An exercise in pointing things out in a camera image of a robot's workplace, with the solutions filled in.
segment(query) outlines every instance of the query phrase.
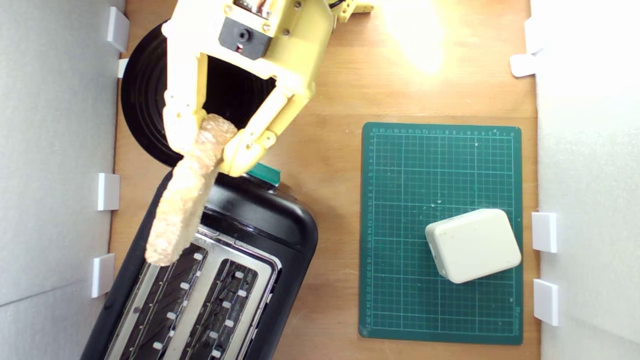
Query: bread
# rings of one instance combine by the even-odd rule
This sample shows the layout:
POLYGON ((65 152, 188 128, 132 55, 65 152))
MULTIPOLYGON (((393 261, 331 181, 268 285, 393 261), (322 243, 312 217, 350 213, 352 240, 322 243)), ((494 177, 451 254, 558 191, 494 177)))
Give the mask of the bread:
POLYGON ((225 145, 237 133, 229 121, 208 115, 191 150, 173 169, 156 209, 145 258, 167 266, 178 260, 198 230, 205 201, 218 174, 225 145))

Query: white plastic box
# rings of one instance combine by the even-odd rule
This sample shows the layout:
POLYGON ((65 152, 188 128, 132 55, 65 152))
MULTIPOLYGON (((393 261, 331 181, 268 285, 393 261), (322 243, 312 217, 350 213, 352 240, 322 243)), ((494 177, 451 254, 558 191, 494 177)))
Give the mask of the white plastic box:
POLYGON ((507 214, 480 209, 425 230, 440 275, 460 284, 518 266, 522 260, 507 214))

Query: cutting mat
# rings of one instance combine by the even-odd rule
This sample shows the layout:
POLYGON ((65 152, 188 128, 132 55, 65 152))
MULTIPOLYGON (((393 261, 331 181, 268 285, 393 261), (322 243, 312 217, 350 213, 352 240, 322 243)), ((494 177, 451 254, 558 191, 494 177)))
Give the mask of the cutting mat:
POLYGON ((522 264, 465 284, 440 276, 424 228, 500 208, 522 251, 517 127, 367 123, 362 130, 364 337, 522 343, 522 264))

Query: wooden surface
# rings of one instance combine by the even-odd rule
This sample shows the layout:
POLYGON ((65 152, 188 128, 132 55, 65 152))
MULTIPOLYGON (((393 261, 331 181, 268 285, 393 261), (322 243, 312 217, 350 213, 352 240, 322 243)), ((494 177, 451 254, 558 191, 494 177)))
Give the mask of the wooden surface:
MULTIPOLYGON (((170 17, 175 0, 127 0, 129 50, 170 17)), ((314 260, 278 345, 277 359, 535 359, 528 214, 537 207, 536 103, 531 78, 514 79, 528 0, 381 0, 337 28, 317 93, 264 159, 313 214, 314 260), (519 126, 523 136, 524 343, 463 345, 361 338, 358 319, 360 142, 367 121, 519 126)), ((122 176, 111 252, 118 266, 168 169, 133 140, 118 109, 115 171, 122 176)))

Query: black wire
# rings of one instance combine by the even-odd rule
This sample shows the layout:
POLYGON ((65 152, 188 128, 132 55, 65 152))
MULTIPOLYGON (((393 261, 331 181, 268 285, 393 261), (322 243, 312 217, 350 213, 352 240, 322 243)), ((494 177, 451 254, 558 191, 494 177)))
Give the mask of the black wire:
POLYGON ((333 9, 336 6, 342 4, 343 2, 344 2, 344 0, 337 0, 336 2, 329 4, 329 9, 333 9))

